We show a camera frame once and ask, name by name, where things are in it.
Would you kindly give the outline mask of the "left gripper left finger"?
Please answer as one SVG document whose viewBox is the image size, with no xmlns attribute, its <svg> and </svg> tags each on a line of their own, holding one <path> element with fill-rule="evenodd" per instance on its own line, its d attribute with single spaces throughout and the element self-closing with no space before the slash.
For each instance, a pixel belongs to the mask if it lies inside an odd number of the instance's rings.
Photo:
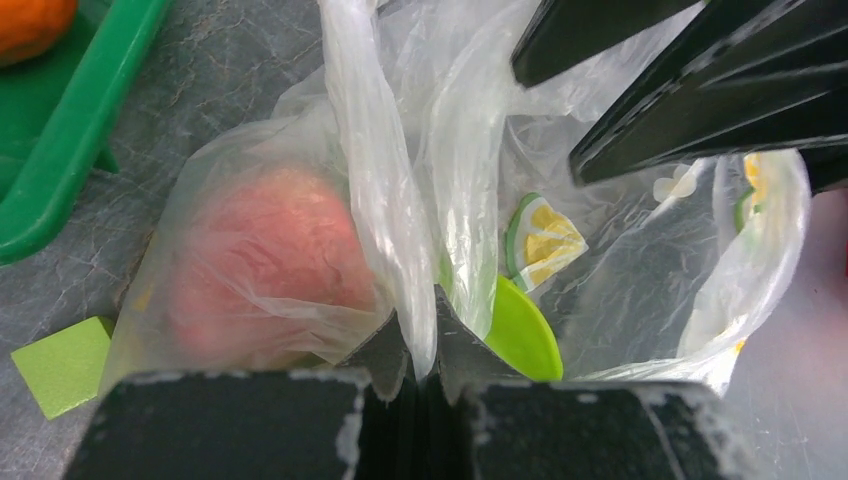
<svg viewBox="0 0 848 480">
<path fill-rule="evenodd" d="M 337 367 L 128 376 L 68 479 L 410 479 L 414 376 L 396 318 Z"/>
</svg>

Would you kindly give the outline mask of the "orange fake fruit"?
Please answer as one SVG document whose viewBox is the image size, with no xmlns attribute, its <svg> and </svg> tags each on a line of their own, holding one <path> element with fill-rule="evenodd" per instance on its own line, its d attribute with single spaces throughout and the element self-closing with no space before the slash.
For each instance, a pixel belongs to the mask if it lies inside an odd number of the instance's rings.
<svg viewBox="0 0 848 480">
<path fill-rule="evenodd" d="M 1 67 L 44 54 L 70 30 L 77 0 L 1 0 Z"/>
</svg>

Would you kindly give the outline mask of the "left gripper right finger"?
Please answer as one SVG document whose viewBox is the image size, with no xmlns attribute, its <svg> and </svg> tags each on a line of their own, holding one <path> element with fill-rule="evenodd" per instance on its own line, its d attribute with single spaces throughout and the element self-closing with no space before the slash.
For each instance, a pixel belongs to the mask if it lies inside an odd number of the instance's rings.
<svg viewBox="0 0 848 480">
<path fill-rule="evenodd" d="M 438 350 L 420 391 L 425 479 L 752 479 L 722 400 L 688 382 L 534 382 L 435 292 Z"/>
</svg>

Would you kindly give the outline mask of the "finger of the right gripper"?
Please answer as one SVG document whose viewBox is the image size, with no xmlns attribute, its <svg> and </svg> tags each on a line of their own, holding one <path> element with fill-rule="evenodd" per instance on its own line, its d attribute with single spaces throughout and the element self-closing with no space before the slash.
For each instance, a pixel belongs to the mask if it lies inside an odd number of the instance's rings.
<svg viewBox="0 0 848 480">
<path fill-rule="evenodd" d="M 847 184 L 847 5 L 712 1 L 571 151 L 578 185 L 717 155 L 795 149 Z"/>
<path fill-rule="evenodd" d="M 696 4 L 695 0 L 546 0 L 522 33 L 510 64 L 532 88 Z"/>
</svg>

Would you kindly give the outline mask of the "clear plastic bag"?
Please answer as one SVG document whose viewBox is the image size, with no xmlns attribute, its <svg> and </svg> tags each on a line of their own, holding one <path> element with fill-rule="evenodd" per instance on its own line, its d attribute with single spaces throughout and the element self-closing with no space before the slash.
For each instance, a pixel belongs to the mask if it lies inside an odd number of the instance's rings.
<svg viewBox="0 0 848 480">
<path fill-rule="evenodd" d="M 696 10 L 525 90 L 508 53 L 534 7 L 321 2 L 323 66 L 268 119 L 186 161 L 126 296 L 101 390 L 142 371 L 337 365 L 391 315 L 426 374 L 435 288 L 485 339 L 502 275 L 554 331 L 563 379 L 695 381 L 723 393 L 799 261 L 811 203 L 801 158 L 676 161 L 579 187 L 567 154 Z M 328 180 L 345 201 L 379 322 L 337 362 L 197 363 L 167 317 L 186 233 L 215 196 L 283 168 Z"/>
</svg>

